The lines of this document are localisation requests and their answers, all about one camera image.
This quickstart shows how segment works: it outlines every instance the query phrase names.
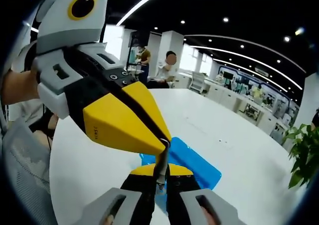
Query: white round table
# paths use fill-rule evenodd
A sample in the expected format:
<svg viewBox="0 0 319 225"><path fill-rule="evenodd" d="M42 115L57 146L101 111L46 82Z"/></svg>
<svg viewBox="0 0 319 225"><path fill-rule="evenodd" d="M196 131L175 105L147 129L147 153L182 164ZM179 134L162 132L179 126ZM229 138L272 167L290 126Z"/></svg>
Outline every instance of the white round table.
<svg viewBox="0 0 319 225"><path fill-rule="evenodd" d="M239 115L187 89L151 90L173 137L180 137L221 173L214 192L247 225L281 225L295 206L288 191L287 151ZM60 225L76 222L85 205L119 188L140 166L138 154L90 141L69 117L59 120L50 160L53 208ZM156 205L152 225L168 225Z"/></svg>

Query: human hand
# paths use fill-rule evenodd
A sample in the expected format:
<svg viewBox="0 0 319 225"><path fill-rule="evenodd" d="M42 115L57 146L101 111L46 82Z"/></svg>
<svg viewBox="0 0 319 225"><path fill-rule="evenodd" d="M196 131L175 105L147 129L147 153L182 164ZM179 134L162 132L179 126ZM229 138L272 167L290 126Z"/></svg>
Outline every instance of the human hand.
<svg viewBox="0 0 319 225"><path fill-rule="evenodd" d="M165 83L165 80L164 79L157 79L157 82L158 83Z"/></svg>
<svg viewBox="0 0 319 225"><path fill-rule="evenodd" d="M205 208L201 207L201 209L203 210L203 212L205 214L205 217L208 221L208 225L217 225L213 216Z"/></svg>
<svg viewBox="0 0 319 225"><path fill-rule="evenodd" d="M109 215L109 216L105 219L103 225L112 225L113 221L114 221L114 216L113 216L113 215Z"/></svg>

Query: man in white shirt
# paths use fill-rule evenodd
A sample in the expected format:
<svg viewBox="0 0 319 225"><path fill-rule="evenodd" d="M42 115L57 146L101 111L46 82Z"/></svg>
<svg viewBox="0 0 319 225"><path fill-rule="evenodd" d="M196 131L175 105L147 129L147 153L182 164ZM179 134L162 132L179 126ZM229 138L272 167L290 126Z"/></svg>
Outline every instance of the man in white shirt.
<svg viewBox="0 0 319 225"><path fill-rule="evenodd" d="M175 79L177 68L174 68L177 57L173 51L166 53L166 59L164 62L160 62L158 67L159 71L155 78L151 79L147 83L149 89L168 89L169 83L172 83Z"/></svg>

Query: white wall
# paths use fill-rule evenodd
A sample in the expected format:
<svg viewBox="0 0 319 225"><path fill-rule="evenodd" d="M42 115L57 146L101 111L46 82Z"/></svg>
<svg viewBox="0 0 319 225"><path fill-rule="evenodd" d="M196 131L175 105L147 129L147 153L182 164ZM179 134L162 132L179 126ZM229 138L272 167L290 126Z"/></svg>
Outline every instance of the white wall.
<svg viewBox="0 0 319 225"><path fill-rule="evenodd" d="M312 74L305 79L303 99L301 101L295 127L301 124L311 124L319 107L319 75Z"/></svg>
<svg viewBox="0 0 319 225"><path fill-rule="evenodd" d="M106 43L105 51L114 55L117 59L121 58L123 35L123 26L106 25L103 37L103 43Z"/></svg>

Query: ceiling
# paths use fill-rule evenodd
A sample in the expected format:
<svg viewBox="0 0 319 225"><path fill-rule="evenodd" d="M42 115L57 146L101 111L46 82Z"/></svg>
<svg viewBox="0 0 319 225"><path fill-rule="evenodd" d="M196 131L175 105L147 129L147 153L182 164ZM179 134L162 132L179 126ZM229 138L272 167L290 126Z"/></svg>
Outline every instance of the ceiling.
<svg viewBox="0 0 319 225"><path fill-rule="evenodd" d="M139 1L108 0L107 23L118 23ZM316 8L316 0L150 0L123 25L159 33L174 30L183 35L229 36L266 46L298 64L305 73L279 54L251 43L227 38L185 37L190 45L227 50L261 61L303 88L305 76L315 72L317 62L314 53L316 47L313 46L318 41L315 33L318 22L317 18L313 18L317 14ZM229 18L228 23L223 22L224 17ZM301 26L306 32L296 36L295 31ZM285 36L290 36L291 41L284 42ZM224 61L231 58L229 62L252 70L259 65L272 75L271 80L287 90L291 88L287 92L290 98L301 101L302 90L273 70L238 55L209 49L201 51Z"/></svg>

